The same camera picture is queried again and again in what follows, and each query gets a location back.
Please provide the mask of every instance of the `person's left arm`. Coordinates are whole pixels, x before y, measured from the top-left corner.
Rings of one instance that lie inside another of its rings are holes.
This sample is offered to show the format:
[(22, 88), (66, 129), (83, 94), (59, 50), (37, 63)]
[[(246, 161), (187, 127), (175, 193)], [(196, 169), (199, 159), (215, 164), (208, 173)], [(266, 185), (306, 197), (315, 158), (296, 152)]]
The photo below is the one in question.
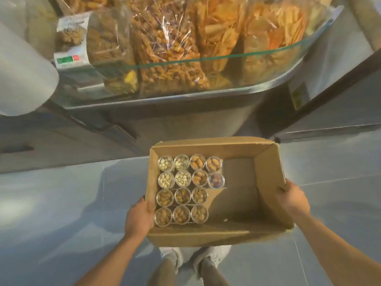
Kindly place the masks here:
[(137, 247), (148, 234), (154, 221), (155, 202), (141, 198), (127, 213), (125, 236), (75, 286), (117, 286)]

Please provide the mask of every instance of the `forearm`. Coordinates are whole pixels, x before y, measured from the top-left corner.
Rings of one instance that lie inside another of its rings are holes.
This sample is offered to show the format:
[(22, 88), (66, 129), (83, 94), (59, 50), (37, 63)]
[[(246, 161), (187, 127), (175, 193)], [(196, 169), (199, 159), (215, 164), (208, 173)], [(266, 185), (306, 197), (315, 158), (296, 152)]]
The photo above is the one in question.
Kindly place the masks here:
[(117, 286), (134, 255), (141, 239), (124, 237), (116, 247), (93, 269), (83, 276), (75, 286)]
[(381, 265), (329, 230), (310, 215), (295, 219), (335, 286), (379, 285)]

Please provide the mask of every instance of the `shoe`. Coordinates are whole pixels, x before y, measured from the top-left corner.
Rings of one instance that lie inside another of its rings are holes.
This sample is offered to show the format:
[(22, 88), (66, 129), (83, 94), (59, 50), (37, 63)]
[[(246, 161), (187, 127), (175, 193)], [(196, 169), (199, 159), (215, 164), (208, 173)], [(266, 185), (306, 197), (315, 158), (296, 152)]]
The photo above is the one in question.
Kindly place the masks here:
[(218, 247), (205, 247), (201, 248), (194, 253), (191, 260), (193, 261), (193, 269), (196, 272), (197, 278), (201, 277), (201, 262), (207, 259), (216, 268), (223, 259), (229, 254), (231, 245), (218, 246)]
[(170, 259), (175, 265), (175, 273), (177, 274), (180, 266), (184, 263), (183, 254), (180, 248), (172, 247), (159, 247), (159, 251), (163, 259)]

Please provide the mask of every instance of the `pants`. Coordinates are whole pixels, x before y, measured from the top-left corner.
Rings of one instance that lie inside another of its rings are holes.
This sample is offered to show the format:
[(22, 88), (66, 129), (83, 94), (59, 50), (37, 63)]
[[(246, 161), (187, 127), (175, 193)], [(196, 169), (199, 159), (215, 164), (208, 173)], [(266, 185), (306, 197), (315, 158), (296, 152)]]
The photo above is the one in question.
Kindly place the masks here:
[[(174, 268), (171, 260), (163, 259), (149, 278), (147, 286), (174, 286)], [(201, 262), (201, 278), (204, 286), (229, 286), (217, 268), (205, 260)]]

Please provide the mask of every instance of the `person's left hand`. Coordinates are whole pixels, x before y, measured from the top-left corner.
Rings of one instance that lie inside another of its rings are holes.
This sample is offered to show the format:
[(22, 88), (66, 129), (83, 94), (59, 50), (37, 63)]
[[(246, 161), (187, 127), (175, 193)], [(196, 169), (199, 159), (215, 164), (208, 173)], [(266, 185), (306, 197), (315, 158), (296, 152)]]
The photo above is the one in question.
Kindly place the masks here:
[(143, 240), (153, 226), (155, 201), (142, 197), (127, 213), (124, 231), (127, 237)]

